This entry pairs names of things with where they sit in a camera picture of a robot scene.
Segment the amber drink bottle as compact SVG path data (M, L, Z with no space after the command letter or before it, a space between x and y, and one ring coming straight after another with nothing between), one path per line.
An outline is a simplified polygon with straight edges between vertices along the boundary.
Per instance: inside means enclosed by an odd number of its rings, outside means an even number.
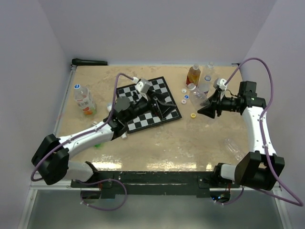
M187 77L186 77L186 85L193 83L195 86L198 85L199 79L201 75L201 70L198 64L194 64L190 67Z

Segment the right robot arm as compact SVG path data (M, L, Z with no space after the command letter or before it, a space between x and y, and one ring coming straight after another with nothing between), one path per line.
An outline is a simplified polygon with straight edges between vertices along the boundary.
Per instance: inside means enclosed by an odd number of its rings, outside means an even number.
M241 82L236 98L225 96L225 83L225 79L214 82L215 92L209 97L209 104L198 113L210 118L220 116L223 111L240 113L247 126L250 149L235 166L224 163L216 165L213 184L224 187L231 180L238 185L269 191L276 183L274 175L279 176L283 171L285 160L276 155L271 143L264 112L266 101L257 97L255 82Z

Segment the yellow cap clear bottle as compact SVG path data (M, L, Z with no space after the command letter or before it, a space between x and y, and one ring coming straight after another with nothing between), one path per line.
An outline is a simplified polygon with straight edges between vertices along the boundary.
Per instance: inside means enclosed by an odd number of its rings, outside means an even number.
M190 91L189 99L196 111L210 105L207 95L201 89L199 89L195 84L190 83L187 85L187 88Z

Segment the pepsi label bottle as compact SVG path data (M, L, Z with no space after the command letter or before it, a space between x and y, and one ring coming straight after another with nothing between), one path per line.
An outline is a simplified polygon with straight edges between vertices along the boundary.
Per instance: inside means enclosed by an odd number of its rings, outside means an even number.
M210 90L211 79L211 76L207 74L206 76L202 77L198 83L199 89L205 94L208 94Z

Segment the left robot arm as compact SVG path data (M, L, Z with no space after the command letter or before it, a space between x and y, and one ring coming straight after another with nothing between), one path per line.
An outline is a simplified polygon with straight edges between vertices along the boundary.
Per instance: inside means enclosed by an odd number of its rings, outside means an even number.
M90 162L74 163L72 157L94 145L121 137L128 130L128 122L145 113L150 112L163 120L176 107L165 102L164 94L153 93L151 98L141 97L136 102L119 97L112 103L109 115L97 125L68 136L46 136L31 159L34 172L38 172L38 180L47 185L65 178L94 187L99 181L98 170Z

